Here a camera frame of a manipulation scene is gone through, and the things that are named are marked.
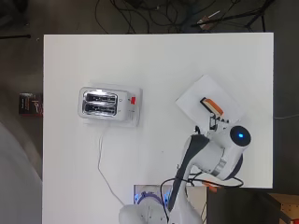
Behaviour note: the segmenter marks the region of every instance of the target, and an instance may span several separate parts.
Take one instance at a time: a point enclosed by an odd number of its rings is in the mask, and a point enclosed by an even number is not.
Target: black cable
[[[127,8],[127,9],[129,9],[128,8],[128,6],[127,6],[127,4],[125,3],[125,1],[124,0],[122,0],[122,2],[123,2],[123,4],[125,5],[125,7]],[[132,22],[132,15],[131,15],[131,12],[129,11],[129,22],[130,22],[130,24],[129,24],[129,27],[128,27],[128,31],[127,31],[127,34],[130,34],[130,30],[131,30],[131,22]]]
[[[206,208],[206,202],[205,202],[204,208],[203,208],[203,210],[202,210],[202,214],[200,215],[200,218],[203,218],[203,214],[204,214],[204,212],[205,212],[205,208]]]
[[[97,22],[97,24],[101,27],[101,29],[106,33],[106,34],[109,34],[105,28],[101,25],[100,21],[97,19],[97,6],[99,5],[101,0],[97,0],[96,4],[95,4],[95,9],[94,9],[94,17],[95,17],[95,20]]]
[[[133,9],[128,9],[128,8],[120,8],[120,7],[117,7],[117,10],[119,11],[119,12],[122,12],[122,11],[128,11],[128,12],[134,12],[134,13],[136,13],[137,15],[139,15],[145,22],[146,22],[146,24],[147,24],[147,32],[148,32],[148,34],[150,34],[150,24],[149,24],[149,22],[148,22],[148,20],[140,13],[140,12],[138,12],[138,11],[136,11],[136,10],[133,10]]]
[[[233,177],[233,179],[239,181],[240,184],[233,185],[233,186],[228,186],[228,185],[222,185],[222,184],[218,184],[218,183],[215,183],[215,182],[212,182],[212,181],[208,181],[208,180],[204,180],[204,179],[194,179],[192,182],[194,182],[194,181],[203,182],[203,183],[207,183],[207,184],[216,185],[218,187],[222,187],[222,188],[225,188],[225,189],[237,189],[237,188],[240,188],[240,187],[242,187],[244,185],[244,182],[241,179],[236,178],[236,177]]]
[[[169,221],[169,216],[167,214],[167,211],[166,211],[166,208],[165,208],[165,204],[164,204],[164,198],[163,198],[163,194],[162,194],[162,188],[163,188],[163,185],[169,181],[173,181],[173,180],[176,180],[177,178],[174,177],[174,178],[170,178],[170,179],[167,179],[165,180],[161,185],[160,185],[160,196],[161,196],[161,200],[162,200],[162,204],[163,204],[163,209],[164,209],[164,212],[165,212],[165,216],[166,216],[166,219],[167,219],[167,223]],[[222,184],[217,184],[217,183],[214,183],[212,181],[207,181],[207,180],[204,180],[204,179],[193,179],[193,178],[188,178],[188,180],[185,180],[185,179],[180,179],[181,181],[185,181],[186,183],[190,183],[194,186],[193,184],[193,181],[199,181],[199,182],[202,182],[202,183],[208,183],[208,184],[212,184],[212,185],[216,185],[218,187],[223,187],[225,189],[236,189],[236,188],[240,188],[244,185],[244,182],[237,178],[237,177],[233,177],[233,179],[237,180],[240,182],[240,184],[238,185],[234,185],[234,186],[227,186],[227,185],[222,185]]]
[[[223,18],[226,16],[226,14],[236,5],[236,4],[238,4],[239,2],[241,2],[241,0],[231,0],[231,5],[230,5],[230,7],[222,14],[222,16],[221,16],[221,18],[220,18],[220,21],[218,21],[212,28],[211,28],[211,30],[212,29],[215,29],[218,25],[219,25],[219,23],[222,23],[222,20],[223,20]]]
[[[174,178],[171,178],[171,179],[167,179],[165,180],[161,185],[160,185],[160,196],[161,196],[161,201],[162,201],[162,205],[163,205],[163,209],[164,209],[164,212],[165,212],[165,216],[166,216],[166,219],[167,219],[167,223],[169,221],[169,217],[168,217],[168,214],[167,214],[167,211],[166,211],[166,208],[165,208],[165,204],[164,204],[164,198],[163,198],[163,194],[162,194],[162,187],[165,183],[169,182],[169,181],[173,181],[173,180],[176,180],[177,178],[174,177]],[[191,183],[189,180],[185,180],[185,179],[180,179],[181,181],[185,181],[186,183]]]
[[[191,182],[193,182],[194,179],[196,179],[197,176],[199,176],[200,174],[202,174],[203,172],[198,172],[197,174],[194,175],[194,178],[191,179]]]
[[[123,16],[123,18],[124,18],[124,19],[126,20],[126,22],[128,23],[129,27],[131,27],[133,33],[135,34],[135,29],[133,28],[132,24],[128,21],[128,19],[127,19],[127,18],[125,17],[125,15],[122,13],[122,11],[123,11],[124,9],[120,9],[120,8],[116,5],[115,0],[110,0],[110,3],[112,4],[112,6],[113,6],[114,8],[116,8],[116,9],[120,12],[120,14]]]

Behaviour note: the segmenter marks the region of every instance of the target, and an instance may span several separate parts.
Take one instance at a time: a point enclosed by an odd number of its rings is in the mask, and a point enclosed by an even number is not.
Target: power cord
[[[221,18],[220,18],[220,21],[218,21],[211,29],[215,29],[219,23],[222,23],[223,21],[223,18],[226,16],[226,14],[236,5],[238,4],[239,2],[241,2],[241,0],[231,0],[231,5],[229,6],[229,8],[222,14]]]
[[[274,119],[293,119],[299,117],[299,114],[289,115],[286,117],[274,117]]]
[[[97,24],[101,27],[101,29],[106,33],[106,34],[109,34],[105,28],[102,26],[102,24],[100,23],[100,21],[97,19],[97,7],[99,5],[101,0],[97,0],[96,4],[95,4],[95,9],[94,9],[94,17],[95,17],[95,20],[97,22]]]
[[[96,2],[96,5],[95,5],[95,10],[94,10],[94,17],[95,17],[95,20],[97,22],[97,24],[101,27],[101,29],[106,33],[106,34],[109,34],[109,32],[104,28],[104,26],[100,23],[100,21],[98,20],[97,18],[97,8],[100,4],[100,1],[101,0],[97,0]],[[125,0],[122,0],[122,2],[124,3],[124,6],[125,8],[121,8],[117,5],[116,3],[116,0],[110,0],[110,3],[112,4],[112,6],[114,8],[116,8],[120,14],[123,16],[123,18],[125,19],[125,21],[128,23],[129,27],[128,27],[128,31],[127,31],[127,34],[130,34],[130,30],[132,30],[132,32],[134,34],[136,34],[136,31],[132,25],[132,15],[131,15],[131,12],[137,14],[139,17],[141,17],[144,22],[146,23],[147,25],[147,33],[150,34],[150,23],[148,21],[148,19],[142,14],[140,13],[138,10],[135,10],[135,9],[130,9],[127,4],[125,3]],[[145,7],[143,6],[140,6],[139,8],[142,9],[142,10],[146,10],[148,11],[149,13],[149,18],[150,20],[152,21],[153,24],[157,25],[157,26],[168,26],[168,33],[170,33],[170,30],[171,28],[175,28],[175,33],[183,33],[182,31],[182,26],[190,19],[192,18],[193,16],[199,14],[200,12],[208,9],[209,7],[211,7],[214,3],[216,2],[216,0],[213,0],[213,2],[211,4],[209,4],[207,7],[204,7],[196,12],[194,12],[192,15],[186,15],[185,19],[182,20],[182,22],[180,23],[177,23],[178,21],[178,9],[175,7],[175,4],[172,2],[172,0],[166,0],[166,3],[165,4],[161,4],[157,7],[148,7],[147,6],[147,3],[143,1],[143,4],[146,5]],[[174,18],[171,19],[170,16],[169,16],[169,9],[172,8],[174,10]],[[128,12],[129,13],[129,20],[127,19],[127,17],[123,14],[123,12]],[[169,21],[169,23],[159,23],[157,22],[154,18],[153,18],[153,15],[152,13],[158,13],[158,14],[161,14],[163,15],[164,17],[167,18],[167,20]]]
[[[103,177],[103,179],[105,180],[111,194],[116,198],[117,201],[119,201],[119,203],[124,206],[124,203],[121,201],[121,199],[114,193],[112,187],[109,185],[109,182],[107,181],[107,179],[105,178],[103,172],[101,171],[101,159],[102,159],[102,149],[103,149],[103,139],[104,139],[104,135],[105,133],[107,132],[109,128],[109,125],[107,125],[104,130],[102,131],[102,134],[100,136],[100,139],[99,139],[99,161],[98,161],[98,165],[97,165],[97,168],[101,174],[101,176]]]

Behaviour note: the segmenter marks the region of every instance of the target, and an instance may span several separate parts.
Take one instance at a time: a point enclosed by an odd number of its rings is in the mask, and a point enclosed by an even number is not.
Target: cable
[[[299,114],[294,114],[286,117],[274,117],[274,119],[293,119],[299,117]]]
[[[127,19],[127,18],[125,17],[125,15],[122,13],[122,12],[125,11],[125,10],[128,10],[128,11],[130,12],[130,10],[129,10],[129,9],[120,9],[120,8],[116,5],[115,0],[110,0],[110,3],[112,4],[112,6],[113,6],[114,8],[116,8],[116,9],[120,12],[120,14],[123,16],[123,18],[124,18],[124,19],[126,20],[126,22],[129,24],[129,27],[131,27],[133,33],[135,34],[135,29],[133,28],[131,22],[128,21],[128,19]]]
[[[163,198],[163,194],[162,194],[162,187],[165,183],[169,182],[169,181],[172,181],[172,180],[176,180],[177,178],[174,177],[174,178],[171,178],[171,179],[167,179],[165,180],[161,185],[160,185],[160,196],[161,196],[161,200],[162,200],[162,206],[163,206],[163,209],[164,209],[164,212],[165,212],[165,216],[166,216],[166,219],[167,219],[167,223],[169,221],[169,216],[167,214],[167,211],[166,211],[166,208],[165,208],[165,204],[164,204],[164,198]],[[186,183],[190,183],[189,180],[185,180],[185,179],[180,179],[181,181],[185,181]]]
[[[163,187],[163,185],[164,185],[165,183],[167,183],[167,182],[169,182],[169,181],[176,180],[176,179],[177,179],[176,177],[167,179],[167,180],[165,180],[165,181],[160,185],[160,196],[161,196],[161,200],[162,200],[162,204],[163,204],[164,213],[165,213],[165,216],[166,216],[166,219],[167,219],[167,223],[168,223],[168,221],[169,221],[169,216],[168,216],[168,214],[167,214],[167,211],[166,211],[166,208],[165,208],[165,204],[164,204],[164,198],[163,198],[163,194],[162,194],[162,187]],[[236,188],[240,188],[240,187],[242,187],[242,186],[244,185],[244,182],[243,182],[241,179],[239,179],[239,178],[237,178],[237,177],[233,177],[233,179],[239,181],[240,184],[238,184],[238,185],[234,185],[234,186],[227,186],[227,185],[217,184],[217,183],[214,183],[214,182],[212,182],[212,181],[207,181],[207,180],[204,180],[204,179],[194,179],[194,178],[188,178],[188,180],[185,180],[185,179],[180,179],[180,180],[181,180],[181,181],[185,181],[186,183],[190,183],[190,184],[192,184],[193,186],[194,186],[193,181],[200,181],[200,182],[204,182],[204,183],[208,183],[208,184],[216,185],[216,186],[218,186],[218,187],[223,187],[223,188],[225,188],[225,189],[236,189]]]
[[[97,15],[96,15],[96,14],[97,14],[97,6],[99,5],[100,1],[101,1],[101,0],[97,0],[97,2],[96,2],[95,9],[94,9],[94,17],[95,17],[95,20],[96,20],[97,24],[102,28],[102,30],[103,30],[106,34],[109,34],[109,33],[105,30],[105,28],[101,25],[100,21],[97,19]]]
[[[204,208],[203,208],[203,210],[202,210],[202,214],[200,215],[200,218],[203,218],[203,214],[204,214],[204,212],[205,212],[205,208],[206,208],[206,202],[205,202]]]
[[[193,182],[194,179],[196,179],[197,176],[199,176],[200,174],[202,174],[203,172],[198,172],[197,174],[194,175],[194,178],[191,179],[191,182]]]
[[[123,203],[123,202],[121,201],[121,199],[114,193],[112,187],[109,185],[107,179],[105,178],[104,174],[103,174],[102,171],[101,171],[101,158],[102,158],[103,139],[104,139],[104,135],[105,135],[105,133],[107,132],[108,128],[109,128],[109,125],[107,125],[107,126],[104,128],[104,130],[102,131],[102,134],[101,134],[101,136],[100,136],[100,139],[99,139],[99,162],[98,162],[97,168],[98,168],[98,170],[99,170],[101,176],[102,176],[103,179],[105,180],[105,182],[106,182],[108,188],[110,189],[111,194],[117,199],[117,201],[119,201],[119,203],[120,203],[122,206],[124,206],[124,203]]]
[[[208,181],[208,180],[204,180],[204,179],[194,179],[193,181],[208,183],[208,184],[212,184],[212,185],[215,185],[215,186],[218,186],[218,187],[222,187],[222,188],[225,188],[225,189],[237,189],[237,188],[240,188],[240,187],[242,187],[244,185],[243,180],[241,180],[239,178],[236,178],[236,177],[233,177],[233,179],[239,181],[240,184],[233,185],[233,186],[228,186],[228,185],[222,185],[222,184],[218,184],[218,183],[215,183],[215,182],[212,182],[212,181]]]
[[[238,4],[239,2],[241,2],[241,0],[231,0],[231,5],[230,5],[230,7],[223,13],[223,15],[221,16],[221,18],[220,18],[220,21],[218,21],[215,25],[214,25],[214,27],[212,27],[211,29],[215,29],[218,25],[219,25],[219,23],[222,23],[222,20],[223,20],[223,18],[226,16],[226,14],[236,5],[236,4]]]
[[[133,9],[129,9],[129,8],[120,8],[118,7],[116,4],[115,4],[115,0],[110,0],[111,4],[122,14],[123,11],[128,11],[128,12],[134,12],[136,13],[137,15],[139,15],[147,24],[147,32],[148,34],[150,34],[150,24],[148,22],[148,20],[138,11],[136,10],[133,10]],[[131,23],[126,19],[126,21],[128,22],[128,24],[131,26],[131,29],[133,28]]]
[[[128,6],[127,6],[127,4],[125,3],[125,1],[124,0],[122,0],[122,2],[123,2],[123,4],[125,5],[125,7],[127,8],[127,9],[129,9],[128,8]],[[129,11],[129,17],[130,17],[130,21],[129,21],[129,27],[128,27],[128,31],[127,31],[127,34],[130,34],[130,30],[131,30],[131,22],[132,22],[132,15],[131,15],[131,11]]]

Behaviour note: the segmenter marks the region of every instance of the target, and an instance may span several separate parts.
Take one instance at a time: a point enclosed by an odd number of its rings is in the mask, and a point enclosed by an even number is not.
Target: white sheet of paper
[[[223,119],[235,123],[244,115],[244,110],[233,97],[213,80],[205,75],[188,88],[176,101],[179,108],[200,128],[202,133],[209,130],[210,112],[200,103],[206,97],[213,100],[222,110]]]

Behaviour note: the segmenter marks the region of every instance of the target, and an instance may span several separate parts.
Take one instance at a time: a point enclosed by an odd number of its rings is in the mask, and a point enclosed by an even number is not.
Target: orange object
[[[211,190],[212,192],[217,193],[217,188],[216,187],[214,187],[214,186],[212,186],[212,185],[210,185],[208,183],[205,183],[205,182],[203,182],[203,185],[205,185],[206,187],[208,187],[209,190]]]
[[[216,116],[221,117],[223,115],[223,110],[211,99],[204,98],[201,103],[208,109],[211,113]]]

